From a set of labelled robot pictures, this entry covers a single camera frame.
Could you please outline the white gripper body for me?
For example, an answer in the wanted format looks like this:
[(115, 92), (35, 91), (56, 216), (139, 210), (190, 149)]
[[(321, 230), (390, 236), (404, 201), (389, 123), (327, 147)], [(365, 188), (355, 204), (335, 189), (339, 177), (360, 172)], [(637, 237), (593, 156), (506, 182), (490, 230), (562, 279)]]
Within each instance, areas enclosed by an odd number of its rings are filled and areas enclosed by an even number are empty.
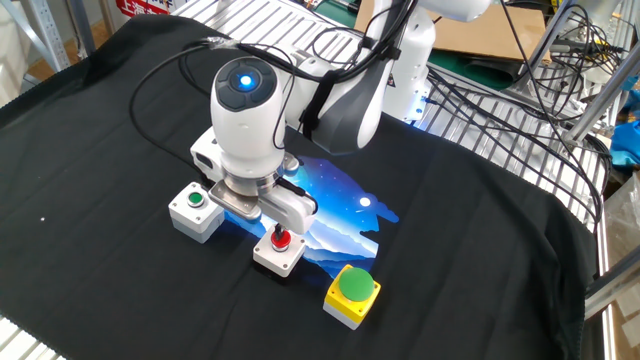
[(217, 205), (247, 221), (265, 215), (284, 228), (302, 235), (315, 220), (317, 205), (304, 189), (288, 183), (287, 171), (299, 169), (300, 162), (279, 150), (276, 167), (262, 177), (241, 177), (223, 166), (222, 147), (214, 130), (207, 129), (191, 146), (194, 164), (213, 182), (208, 196)]

